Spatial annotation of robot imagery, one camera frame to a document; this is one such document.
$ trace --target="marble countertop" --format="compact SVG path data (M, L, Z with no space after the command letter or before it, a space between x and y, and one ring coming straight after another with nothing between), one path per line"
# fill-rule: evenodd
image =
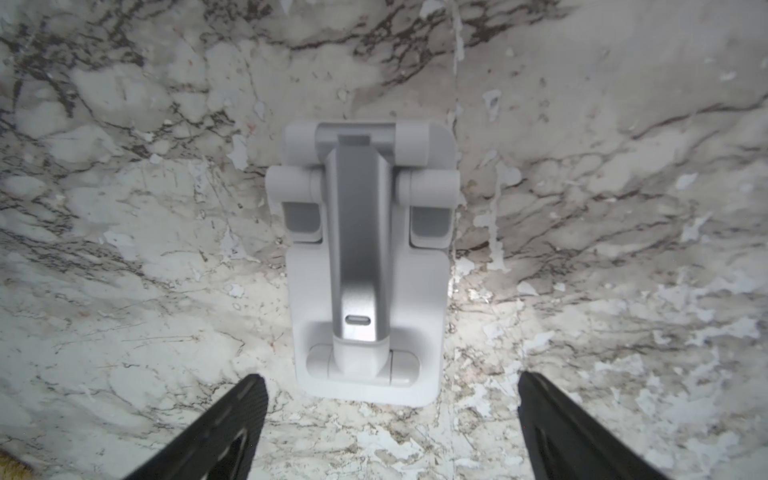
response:
M768 467L768 4L8 0L0 449L120 478L239 378L251 478L532 478L544 373L672 478ZM298 118L431 118L462 158L422 409L293 375L264 174Z

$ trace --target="white phone stand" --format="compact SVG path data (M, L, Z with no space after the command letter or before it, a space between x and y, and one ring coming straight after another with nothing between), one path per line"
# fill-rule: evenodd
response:
M296 122L266 173L309 394L423 406L440 391L456 142L424 121Z

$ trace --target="foldable stand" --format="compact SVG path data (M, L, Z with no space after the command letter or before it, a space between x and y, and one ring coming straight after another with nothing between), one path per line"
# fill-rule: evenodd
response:
M296 378L308 393L423 406L442 377L453 210L451 131L300 122L266 174L286 254Z

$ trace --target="white marble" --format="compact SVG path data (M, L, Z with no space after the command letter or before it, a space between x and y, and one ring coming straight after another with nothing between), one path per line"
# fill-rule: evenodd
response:
M0 448L120 478L240 377L251 478L531 478L543 372L674 478L768 468L768 4L0 5ZM305 395L266 167L296 118L462 152L445 378Z

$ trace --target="marble surface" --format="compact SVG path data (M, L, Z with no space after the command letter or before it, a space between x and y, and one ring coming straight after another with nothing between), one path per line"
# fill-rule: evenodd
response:
M120 478L267 378L251 478L531 478L543 372L679 479L768 468L768 4L7 0L0 448ZM263 177L297 118L454 129L439 399L293 376Z

